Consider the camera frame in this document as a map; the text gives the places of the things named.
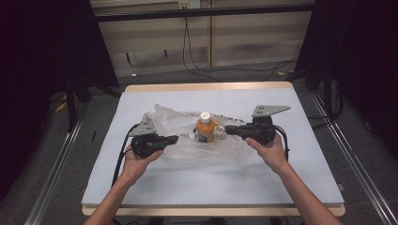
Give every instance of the white tabletop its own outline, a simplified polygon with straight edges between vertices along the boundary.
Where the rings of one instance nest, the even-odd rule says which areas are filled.
[[[154,106],[178,112],[210,112],[251,122],[256,105],[291,109],[272,115],[287,133],[289,162],[322,203],[342,205],[343,197],[330,172],[293,88],[178,90],[123,93],[114,120],[91,173],[82,204],[95,207],[111,187],[118,153],[127,131]],[[294,206],[281,179],[246,145],[242,160],[170,165],[160,157],[129,190],[123,207]]]

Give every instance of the forearm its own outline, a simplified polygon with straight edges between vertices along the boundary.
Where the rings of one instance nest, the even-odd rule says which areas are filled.
[[[305,224],[341,224],[340,220],[302,182],[290,164],[287,163],[279,175]]]
[[[130,182],[120,176],[85,224],[112,224],[117,209],[120,207],[129,188]]]

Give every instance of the gray floor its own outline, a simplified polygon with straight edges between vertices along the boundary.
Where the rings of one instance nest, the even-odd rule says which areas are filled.
[[[238,65],[234,68],[272,68],[275,64]],[[294,65],[282,70],[291,70]],[[170,71],[157,74],[138,75],[135,77],[119,78],[120,89],[130,84],[143,83],[203,83],[215,82],[209,78],[197,75],[205,73],[187,70]],[[250,71],[218,71],[206,73],[223,82],[262,81],[266,72]],[[274,75],[269,81],[280,81],[284,76]],[[293,82],[298,97],[308,116],[318,115],[310,93],[304,86],[304,80]],[[112,118],[115,114],[118,99],[105,95],[99,90],[91,89],[93,100],[88,103],[79,135],[72,146],[65,167],[57,182],[48,207],[41,219],[41,224],[81,224],[85,220],[80,204],[84,188],[88,182],[91,169],[99,153],[101,144]],[[78,103],[78,112],[82,111],[86,103]],[[321,121],[310,121],[313,126]],[[398,211],[398,198],[395,191],[398,189],[398,159],[388,151],[377,133],[368,131],[360,113],[349,101],[344,99],[344,109],[337,123],[351,144],[354,153],[359,157],[366,171],[370,174],[381,193],[388,201],[393,212]],[[10,193],[0,202],[0,221],[2,224],[23,224],[37,199],[42,186],[54,165],[59,149],[66,138],[68,129],[68,114],[66,110],[50,112],[42,130],[41,142],[35,150],[35,155],[21,177],[14,183]],[[345,224],[383,224],[372,202],[364,192],[356,175],[351,170],[341,149],[334,140],[327,126],[314,131],[325,158],[338,184],[344,184],[342,194],[345,200],[346,213],[341,217]],[[123,224],[139,221],[146,224],[145,217],[118,217]],[[204,221],[206,218],[167,218],[166,223],[186,221],[193,224],[195,221]],[[290,217],[290,224],[300,224],[299,217]],[[234,218],[227,224],[268,224],[266,218]]]

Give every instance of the wire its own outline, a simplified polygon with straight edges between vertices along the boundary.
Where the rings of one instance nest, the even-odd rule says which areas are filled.
[[[311,69],[314,68],[320,61],[314,61],[309,66],[302,68],[299,71],[294,71],[289,77],[285,78],[286,82],[292,82],[296,79],[303,78],[307,74],[311,72]]]
[[[184,45],[183,45],[183,48],[182,48],[182,63],[184,64],[184,67],[185,67],[190,73],[192,73],[192,74],[194,74],[194,75],[202,76],[202,77],[207,77],[207,78],[209,78],[209,79],[211,79],[211,80],[214,80],[214,81],[216,81],[216,82],[222,83],[221,80],[218,80],[218,79],[216,79],[216,78],[207,76],[206,74],[195,73],[195,72],[193,72],[192,70],[190,70],[190,69],[187,67],[187,65],[185,64],[185,39],[186,39],[186,37],[187,37],[187,34],[188,34],[188,41],[189,41],[190,54],[191,54],[190,30],[188,29],[187,18],[185,18]]]
[[[344,100],[343,100],[343,94],[342,94],[342,88],[340,87],[340,85],[337,86],[337,92],[336,95],[334,97],[335,99],[335,105],[334,105],[334,110],[335,112],[333,113],[332,116],[330,115],[313,115],[313,116],[308,116],[308,119],[327,119],[328,121],[326,121],[325,123],[316,125],[313,127],[313,130],[321,128],[325,125],[330,125],[332,121],[335,121],[342,113],[343,111],[343,107],[344,107]]]
[[[136,124],[136,125],[132,126],[132,128],[130,128],[130,129],[129,129],[129,132],[126,134],[125,141],[123,142],[122,149],[120,150],[120,153],[119,153],[119,158],[117,159],[117,163],[116,163],[116,167],[115,167],[115,173],[114,173],[114,179],[112,180],[112,186],[115,184],[115,182],[116,182],[116,180],[117,180],[117,177],[119,176],[120,165],[122,164],[122,160],[123,160],[123,157],[124,157],[124,155],[125,155],[124,149],[125,149],[125,147],[126,147],[127,140],[129,139],[129,134],[130,134],[135,128],[137,128],[139,125],[140,125],[140,124]]]
[[[283,140],[284,140],[284,156],[286,157],[287,160],[289,160],[289,151],[290,151],[290,149],[287,146],[287,135],[286,135],[286,132],[284,132],[284,130],[281,127],[279,127],[279,126],[274,126],[274,127],[283,136]]]
[[[190,51],[191,62],[192,62],[193,66],[194,66],[196,69],[198,69],[198,70],[200,70],[200,71],[203,71],[203,72],[217,72],[217,71],[253,71],[253,72],[269,72],[269,71],[271,71],[271,74],[270,74],[267,78],[265,78],[264,80],[261,81],[261,82],[264,82],[264,81],[266,81],[266,80],[268,80],[269,78],[272,77],[273,73],[275,72],[275,69],[283,68],[283,67],[285,67],[286,65],[288,65],[289,63],[297,62],[297,60],[296,60],[297,57],[294,57],[294,58],[292,58],[292,59],[290,59],[290,60],[288,60],[288,61],[283,61],[283,62],[277,64],[277,65],[276,65],[275,67],[273,67],[273,68],[268,68],[268,69],[250,69],[250,68],[216,68],[216,69],[202,69],[202,68],[199,68],[198,66],[196,66],[196,64],[194,63],[193,58],[192,58],[190,28],[188,27],[188,20],[187,20],[187,18],[185,18],[184,46],[183,46],[183,50],[182,50],[182,61],[183,61],[184,67],[185,67],[189,72],[191,72],[191,73],[193,73],[193,74],[195,74],[195,75],[208,77],[208,78],[210,78],[210,79],[212,79],[212,80],[215,80],[215,81],[217,81],[217,82],[222,82],[222,81],[220,81],[220,80],[218,80],[218,79],[216,79],[216,78],[207,76],[207,75],[205,75],[205,74],[195,73],[195,72],[191,71],[191,70],[187,67],[187,65],[185,64],[185,46],[186,46],[185,39],[186,39],[187,36],[188,36],[188,45],[189,45],[189,51]]]

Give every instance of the plastic bottle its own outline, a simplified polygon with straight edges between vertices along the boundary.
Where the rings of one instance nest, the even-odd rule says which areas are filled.
[[[199,143],[213,143],[214,129],[216,122],[211,119],[210,113],[202,112],[198,122],[196,122],[196,130],[198,132]]]

